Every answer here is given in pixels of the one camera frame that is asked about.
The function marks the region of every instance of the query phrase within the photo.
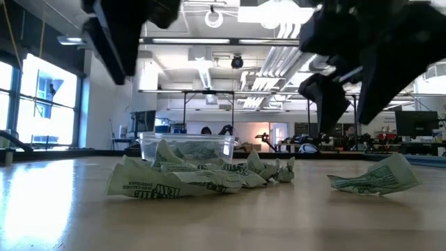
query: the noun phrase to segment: security camera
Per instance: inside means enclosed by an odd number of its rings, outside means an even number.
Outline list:
[[[240,69],[243,67],[243,59],[241,55],[234,55],[231,66],[233,69]]]

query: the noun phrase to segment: crumpled paper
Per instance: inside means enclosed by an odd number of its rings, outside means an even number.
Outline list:
[[[289,167],[294,163],[293,158],[287,162],[284,171],[281,171],[278,160],[276,165],[268,165],[261,162],[255,152],[246,163],[193,165],[178,158],[167,143],[161,141],[157,146],[156,156],[154,163],[124,156],[123,165],[117,164],[109,178],[107,194],[157,199],[213,192],[236,193],[242,187],[265,185],[272,177],[279,182],[290,182],[291,177],[294,177],[293,167]]]
[[[395,154],[369,167],[366,174],[356,178],[328,175],[334,189],[369,195],[401,192],[420,184],[412,166],[402,154]]]

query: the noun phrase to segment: clear plastic container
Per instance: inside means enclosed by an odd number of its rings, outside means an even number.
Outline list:
[[[142,158],[154,161],[156,147],[163,139],[177,157],[193,163],[207,163],[215,159],[231,162],[237,144],[234,136],[143,132],[139,134]]]

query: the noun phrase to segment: table surface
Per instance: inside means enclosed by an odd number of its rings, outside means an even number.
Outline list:
[[[298,160],[290,184],[144,201],[105,195],[120,158],[0,167],[0,250],[445,250],[446,170],[385,197],[330,188],[371,162]]]

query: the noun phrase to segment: window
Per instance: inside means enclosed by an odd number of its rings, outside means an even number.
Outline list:
[[[0,130],[6,129],[13,67],[0,62]]]
[[[28,54],[20,88],[20,140],[72,144],[76,91],[76,75]]]

